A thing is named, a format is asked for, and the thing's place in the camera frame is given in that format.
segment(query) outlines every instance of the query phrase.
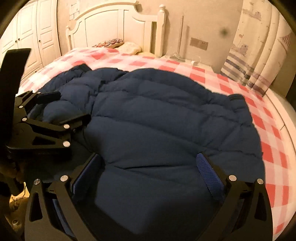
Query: wardrobe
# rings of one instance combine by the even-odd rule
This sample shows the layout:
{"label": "wardrobe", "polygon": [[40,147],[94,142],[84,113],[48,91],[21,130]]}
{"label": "wardrobe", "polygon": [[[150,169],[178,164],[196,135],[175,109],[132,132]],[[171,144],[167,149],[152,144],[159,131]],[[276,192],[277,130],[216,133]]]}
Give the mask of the wardrobe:
{"label": "wardrobe", "polygon": [[0,63],[10,49],[31,48],[22,82],[61,56],[57,0],[31,0],[13,18],[0,39]]}

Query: wall outlet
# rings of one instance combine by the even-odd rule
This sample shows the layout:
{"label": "wall outlet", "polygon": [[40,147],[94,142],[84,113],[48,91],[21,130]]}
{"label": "wall outlet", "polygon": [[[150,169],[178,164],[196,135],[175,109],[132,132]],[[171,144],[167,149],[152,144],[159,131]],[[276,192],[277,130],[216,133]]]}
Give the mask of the wall outlet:
{"label": "wall outlet", "polygon": [[208,42],[202,41],[200,39],[191,38],[190,39],[190,46],[197,47],[203,50],[207,50],[207,46],[209,45]]}

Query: bedpost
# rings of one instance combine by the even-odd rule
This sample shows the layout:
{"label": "bedpost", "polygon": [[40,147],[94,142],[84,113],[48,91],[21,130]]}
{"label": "bedpost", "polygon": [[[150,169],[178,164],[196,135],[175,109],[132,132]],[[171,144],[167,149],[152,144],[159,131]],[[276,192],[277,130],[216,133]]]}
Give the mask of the bedpost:
{"label": "bedpost", "polygon": [[72,50],[71,49],[71,44],[70,44],[70,42],[71,42],[71,36],[69,35],[69,31],[70,31],[70,26],[67,25],[67,27],[66,27],[66,39],[67,39],[68,52],[70,50]]}
{"label": "bedpost", "polygon": [[165,5],[161,4],[159,6],[159,12],[157,14],[156,22],[156,41],[155,41],[155,55],[157,57],[163,56],[163,42],[165,34]]}

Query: wall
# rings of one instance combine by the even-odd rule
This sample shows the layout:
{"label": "wall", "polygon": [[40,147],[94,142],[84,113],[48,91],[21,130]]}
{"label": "wall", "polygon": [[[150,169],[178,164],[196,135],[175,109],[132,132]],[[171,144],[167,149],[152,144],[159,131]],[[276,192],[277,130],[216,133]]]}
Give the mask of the wall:
{"label": "wall", "polygon": [[271,89],[286,97],[296,73],[296,36],[292,33],[286,60],[271,85]]}
{"label": "wall", "polygon": [[[105,0],[81,0],[80,12]],[[67,52],[65,28],[73,29],[74,21],[69,21],[71,0],[58,0],[58,32],[61,52]],[[184,14],[183,36],[180,56],[212,66],[220,72],[237,30],[243,0],[139,0],[137,10],[142,14],[156,14],[160,4],[167,9],[164,54],[177,50],[181,16]],[[208,49],[202,50],[189,46],[190,38],[197,38],[209,43]]]}

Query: bedpost finial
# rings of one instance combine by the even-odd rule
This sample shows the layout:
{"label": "bedpost finial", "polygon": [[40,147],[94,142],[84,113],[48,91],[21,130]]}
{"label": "bedpost finial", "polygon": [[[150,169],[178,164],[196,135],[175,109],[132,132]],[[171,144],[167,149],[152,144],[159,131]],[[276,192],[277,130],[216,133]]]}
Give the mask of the bedpost finial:
{"label": "bedpost finial", "polygon": [[165,12],[165,5],[164,4],[159,5],[159,12]]}

